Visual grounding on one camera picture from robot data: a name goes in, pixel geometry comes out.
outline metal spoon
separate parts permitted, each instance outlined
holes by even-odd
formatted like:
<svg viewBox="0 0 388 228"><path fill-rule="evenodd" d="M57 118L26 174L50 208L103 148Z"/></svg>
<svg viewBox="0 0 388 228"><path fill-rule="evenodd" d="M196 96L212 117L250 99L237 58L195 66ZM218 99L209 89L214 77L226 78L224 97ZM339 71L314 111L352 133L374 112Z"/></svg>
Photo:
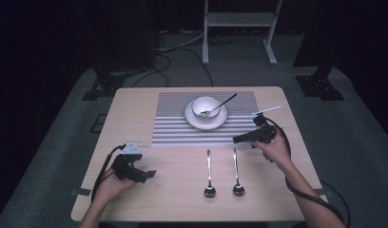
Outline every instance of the metal spoon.
<svg viewBox="0 0 388 228"><path fill-rule="evenodd" d="M233 187L233 193L236 196L242 196L244 195L245 191L243 186L239 184L238 158L237 158L236 149L233 149L233 160L235 161L235 169L236 169L236 184Z"/></svg>
<svg viewBox="0 0 388 228"><path fill-rule="evenodd" d="M223 103L219 104L219 105L218 105L217 107L215 107L214 109L212 109L212 110L210 110L210 111L209 111L209 110L202 111L202 112L200 112L200 114L198 114L198 115L201 116L201 117L207 117L207 116L209 116L209 114L210 114L211 112L213 112L214 110L216 110L218 107L220 107L220 106L226 104L228 101L232 100L234 97L236 97L236 95L238 95L238 93L233 94L229 99L227 99L227 100L224 101Z"/></svg>
<svg viewBox="0 0 388 228"><path fill-rule="evenodd" d="M204 194L208 198L213 198L217 194L215 188L211 185L211 151L207 151L208 157L208 186L205 187Z"/></svg>

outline person's hand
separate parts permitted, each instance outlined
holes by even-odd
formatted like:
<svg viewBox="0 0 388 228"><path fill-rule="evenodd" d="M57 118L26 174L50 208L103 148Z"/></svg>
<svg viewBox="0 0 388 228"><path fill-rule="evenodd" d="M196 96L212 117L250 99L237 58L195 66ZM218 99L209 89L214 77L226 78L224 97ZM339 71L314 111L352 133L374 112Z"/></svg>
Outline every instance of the person's hand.
<svg viewBox="0 0 388 228"><path fill-rule="evenodd" d="M137 182L128 179L119 180L114 174L114 170L109 168L102 176L102 182L96 191L95 200L108 203L136 183Z"/></svg>
<svg viewBox="0 0 388 228"><path fill-rule="evenodd" d="M281 170L285 165L291 162L284 138L278 128L275 139L270 144L259 141L251 142L251 144L262 150L262 155L265 159L275 162Z"/></svg>

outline white metal rack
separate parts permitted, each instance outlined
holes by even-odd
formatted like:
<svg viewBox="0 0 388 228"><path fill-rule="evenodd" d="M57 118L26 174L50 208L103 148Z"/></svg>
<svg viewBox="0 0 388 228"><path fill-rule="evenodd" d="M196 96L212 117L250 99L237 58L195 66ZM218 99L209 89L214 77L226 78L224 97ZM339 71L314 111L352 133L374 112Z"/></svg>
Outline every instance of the white metal rack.
<svg viewBox="0 0 388 228"><path fill-rule="evenodd" d="M277 1L274 12L209 12L208 0L204 6L204 42L203 63L208 64L208 28L209 27L270 27L268 37L262 40L271 65L277 64L271 48L272 36L277 25L282 0Z"/></svg>

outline striped placemat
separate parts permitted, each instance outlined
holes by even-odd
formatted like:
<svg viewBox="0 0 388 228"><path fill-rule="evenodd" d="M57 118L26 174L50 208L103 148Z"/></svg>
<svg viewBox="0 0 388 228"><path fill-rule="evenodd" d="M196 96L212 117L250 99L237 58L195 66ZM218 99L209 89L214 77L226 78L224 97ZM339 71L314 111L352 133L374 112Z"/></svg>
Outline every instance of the striped placemat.
<svg viewBox="0 0 388 228"><path fill-rule="evenodd" d="M227 100L232 92L165 92L159 94L152 146L199 146L232 144L232 137L256 129L251 113L258 111L253 91L240 91L226 104L226 122L213 130L202 131L184 117L187 104L201 96Z"/></svg>

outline person's arm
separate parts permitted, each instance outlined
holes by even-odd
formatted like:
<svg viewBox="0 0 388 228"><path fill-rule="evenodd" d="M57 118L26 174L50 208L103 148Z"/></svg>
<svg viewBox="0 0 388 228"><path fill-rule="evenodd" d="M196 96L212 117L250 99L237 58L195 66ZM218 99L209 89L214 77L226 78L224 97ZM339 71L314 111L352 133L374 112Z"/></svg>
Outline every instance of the person's arm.
<svg viewBox="0 0 388 228"><path fill-rule="evenodd" d="M113 172L112 168L105 172L104 179L96 191L95 198L79 224L80 228L99 227L100 218L107 204L136 183L132 180L118 180Z"/></svg>
<svg viewBox="0 0 388 228"><path fill-rule="evenodd" d="M252 144L262 150L262 154L267 160L270 159L277 164L289 183L295 189L320 199L320 196L310 186L295 164L292 163L284 139L279 130L272 143L265 144L262 142L252 142ZM303 213L308 227L345 227L340 218L328 208L296 194L295 199Z"/></svg>

